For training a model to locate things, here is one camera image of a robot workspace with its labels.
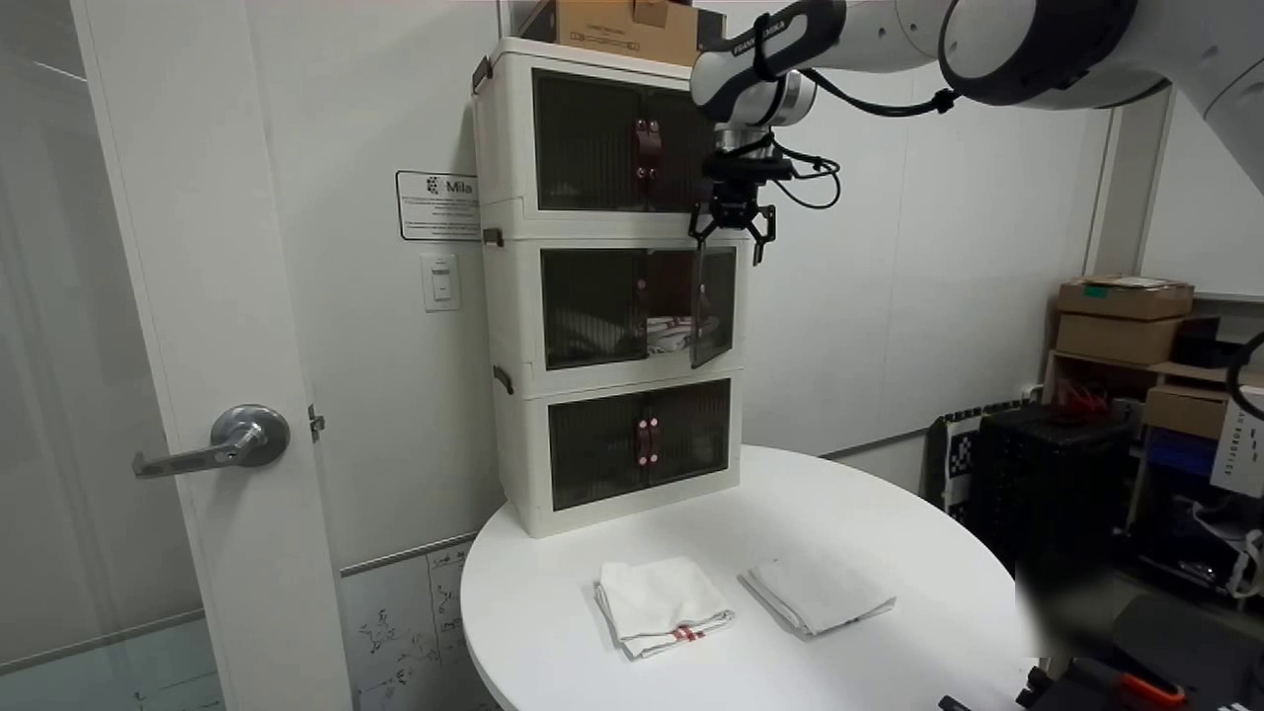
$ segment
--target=door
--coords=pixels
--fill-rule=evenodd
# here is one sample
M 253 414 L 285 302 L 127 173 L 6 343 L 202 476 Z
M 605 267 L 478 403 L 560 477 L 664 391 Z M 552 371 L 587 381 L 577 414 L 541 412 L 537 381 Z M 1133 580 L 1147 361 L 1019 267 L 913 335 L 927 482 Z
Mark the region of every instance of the door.
M 0 48 L 0 597 L 31 607 L 0 612 L 0 711 L 345 711 L 249 13 L 11 9 L 31 27 L 65 17 L 53 40 L 79 30 L 83 67 Z M 290 448 L 249 424 L 225 431 L 239 449 L 164 460 L 204 449 L 239 403 L 275 412 Z M 240 448 L 271 460 L 232 466 Z M 199 631 L 153 649 L 174 623 Z M 199 693 L 152 682 L 177 680 L 181 657 Z

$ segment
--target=white towel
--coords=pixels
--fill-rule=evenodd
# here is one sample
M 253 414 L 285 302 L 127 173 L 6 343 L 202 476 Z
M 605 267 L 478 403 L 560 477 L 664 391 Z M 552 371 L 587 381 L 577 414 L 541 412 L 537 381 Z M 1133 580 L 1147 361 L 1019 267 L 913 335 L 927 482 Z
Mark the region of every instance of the white towel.
M 774 557 L 743 574 L 743 586 L 799 635 L 828 635 L 890 603 L 893 593 L 842 566 L 836 557 Z
M 694 643 L 734 620 L 711 578 L 682 557 L 653 566 L 605 566 L 594 590 L 613 639 L 628 661 Z

